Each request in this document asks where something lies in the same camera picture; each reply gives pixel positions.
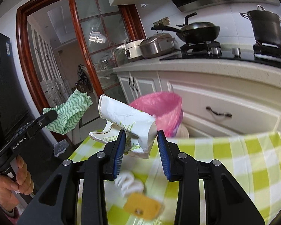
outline cabinet handle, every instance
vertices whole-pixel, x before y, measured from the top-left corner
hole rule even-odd
[[[229,113],[229,112],[223,112],[223,113],[221,113],[221,112],[216,112],[216,111],[213,111],[213,110],[211,109],[211,107],[209,107],[209,106],[206,107],[206,110],[211,111],[212,113],[214,113],[215,115],[218,115],[218,116],[225,116],[225,117],[232,118],[232,114]]]
[[[131,78],[129,78],[129,86],[134,91],[134,88],[130,85],[130,83],[131,83]]]
[[[88,59],[88,57],[87,57],[87,52],[86,52],[85,47],[83,48],[83,53],[84,53],[84,56],[85,56],[85,59],[86,59],[86,63],[87,63],[88,65],[90,65],[90,61],[89,61],[89,59]]]
[[[138,89],[135,87],[135,85],[134,85],[134,77],[133,77],[133,83],[132,83],[132,85],[134,86],[134,88],[136,89],[136,92],[138,92]]]

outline power outlet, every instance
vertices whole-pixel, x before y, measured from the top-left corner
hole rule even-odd
[[[170,25],[169,17],[165,17],[153,23],[153,26],[157,26],[157,25],[164,25],[164,26]]]

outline glass pane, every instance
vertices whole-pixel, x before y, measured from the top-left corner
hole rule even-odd
[[[48,74],[46,72],[46,68],[45,68],[45,65],[44,65],[43,57],[41,55],[41,49],[40,49],[40,44],[39,44],[37,32],[35,30],[34,30],[34,37],[35,37],[35,43],[36,43],[36,46],[37,46],[38,56],[39,56],[39,59],[40,59],[40,62],[41,62],[41,67],[42,67],[44,75],[45,75],[45,79],[49,80]]]
[[[108,97],[114,98],[120,102],[127,104],[121,85],[117,85],[115,87],[105,90],[104,94],[107,95]]]
[[[128,59],[125,55],[125,45],[120,45],[116,48],[112,48],[112,51],[117,63],[116,67],[128,63]]]
[[[47,60],[46,53],[45,53],[45,50],[44,50],[43,39],[42,39],[41,36],[39,36],[39,37],[40,37],[40,43],[41,43],[41,48],[42,48],[44,60],[45,60],[45,63],[46,63],[46,69],[48,70],[49,77],[50,77],[50,79],[52,80],[52,79],[53,79],[53,76],[52,76],[52,73],[51,73],[51,71],[50,71],[49,62],[48,62],[48,60]]]
[[[119,12],[118,6],[110,6],[108,0],[98,0],[98,3],[99,3],[101,14]]]
[[[55,75],[55,72],[54,72],[54,69],[53,69],[52,60],[51,60],[50,55],[48,53],[47,43],[44,40],[43,40],[43,42],[44,42],[44,46],[45,46],[47,62],[49,64],[49,67],[50,67],[51,72],[52,72],[51,74],[53,76],[53,79],[57,79],[57,77]]]
[[[82,22],[81,28],[90,53],[109,46],[100,17]]]
[[[119,84],[117,75],[112,71],[116,61],[111,49],[91,55],[91,60],[103,90]]]
[[[103,17],[111,45],[129,40],[122,16],[120,14]]]
[[[37,78],[39,79],[40,82],[44,81],[38,62],[37,62],[37,56],[35,54],[35,47],[33,44],[33,38],[32,38],[32,27],[31,25],[27,22],[27,29],[28,29],[28,40],[29,40],[29,46],[30,46],[30,52],[31,52],[31,56],[32,56],[32,61],[33,61],[33,65],[35,68],[35,71],[37,72]]]
[[[79,19],[99,14],[96,0],[75,0]]]

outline pink plastic bag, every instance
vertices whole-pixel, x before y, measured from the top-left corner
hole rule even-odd
[[[182,98],[170,92],[155,92],[137,98],[130,106],[156,118],[157,129],[175,137],[183,119]]]

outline rice cooker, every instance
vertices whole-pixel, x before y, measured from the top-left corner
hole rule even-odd
[[[125,45],[125,54],[128,62],[134,62],[143,59],[139,46],[142,41],[143,40],[134,40]]]

